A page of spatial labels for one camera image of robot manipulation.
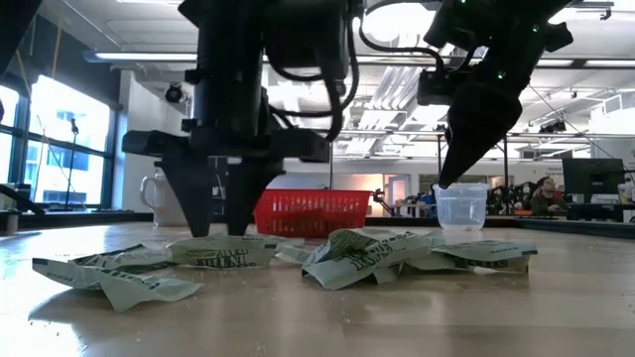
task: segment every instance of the clear plastic cup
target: clear plastic cup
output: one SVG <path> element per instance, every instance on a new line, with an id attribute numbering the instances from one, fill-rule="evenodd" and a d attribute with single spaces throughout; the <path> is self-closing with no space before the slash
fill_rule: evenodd
<path id="1" fill-rule="evenodd" d="M 485 224 L 487 190 L 484 183 L 453 183 L 447 189 L 434 186 L 439 224 L 449 230 L 478 230 Z"/>

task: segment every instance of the white jug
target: white jug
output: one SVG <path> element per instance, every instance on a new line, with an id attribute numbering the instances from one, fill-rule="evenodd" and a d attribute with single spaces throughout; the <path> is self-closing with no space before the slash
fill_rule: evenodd
<path id="1" fill-rule="evenodd" d="M 150 183 L 154 186 L 152 203 L 147 198 L 148 185 Z M 188 225 L 177 196 L 170 187 L 165 175 L 156 173 L 153 178 L 143 178 L 140 198 L 141 203 L 149 207 L 155 214 L 154 222 L 158 227 L 182 227 Z"/>

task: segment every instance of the wooden table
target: wooden table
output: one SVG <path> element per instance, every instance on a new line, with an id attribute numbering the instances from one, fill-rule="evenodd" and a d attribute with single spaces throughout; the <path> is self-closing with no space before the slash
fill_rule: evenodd
<path id="1" fill-rule="evenodd" d="M 31 269 L 33 257 L 66 260 L 188 237 L 134 223 L 0 238 L 0 356 L 635 353 L 635 245 L 624 240 L 489 229 L 452 241 L 534 242 L 539 255 L 529 276 L 420 274 L 338 292 L 280 262 L 249 271 L 170 268 L 155 274 L 201 282 L 204 290 L 125 313 L 99 293 L 70 291 Z"/>

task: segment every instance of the robotic arm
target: robotic arm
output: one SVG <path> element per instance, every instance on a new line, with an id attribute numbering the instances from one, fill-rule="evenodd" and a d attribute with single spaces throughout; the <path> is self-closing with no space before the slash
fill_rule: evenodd
<path id="1" fill-rule="evenodd" d="M 518 97 L 543 52 L 572 42 L 566 24 L 548 24 L 570 1 L 442 2 L 425 36 L 429 44 L 441 48 L 450 43 L 469 54 L 480 46 L 489 48 L 477 65 L 469 65 L 468 55 L 465 65 L 445 68 L 437 54 L 437 69 L 422 71 L 419 104 L 450 106 L 442 187 L 458 179 L 516 123 L 522 112 Z M 328 162 L 329 144 L 342 129 L 341 111 L 359 83 L 352 20 L 363 18 L 364 6 L 361 0 L 186 0 L 179 11 L 199 30 L 196 69 L 186 73 L 195 86 L 193 118 L 183 122 L 189 135 L 131 131 L 123 150 L 160 158 L 157 165 L 195 237 L 209 229 L 216 178 L 210 158 L 232 158 L 225 216 L 229 233 L 242 235 L 265 187 L 284 173 L 285 158 Z M 294 113 L 271 107 L 260 85 L 263 53 L 284 77 L 323 80 L 331 110 Z M 340 103 L 336 83 L 346 78 L 349 65 L 353 84 Z M 283 70 L 310 66 L 320 74 L 299 77 Z M 283 128 L 274 116 L 289 123 L 287 115 L 329 116 L 331 127 L 325 137 L 309 129 Z"/>

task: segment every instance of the red plastic basket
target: red plastic basket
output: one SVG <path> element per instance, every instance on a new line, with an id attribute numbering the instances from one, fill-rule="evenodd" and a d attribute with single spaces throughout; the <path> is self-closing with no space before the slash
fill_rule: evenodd
<path id="1" fill-rule="evenodd" d="M 340 228 L 364 226 L 370 191 L 267 189 L 254 215 L 258 232 L 283 237 L 326 238 Z"/>

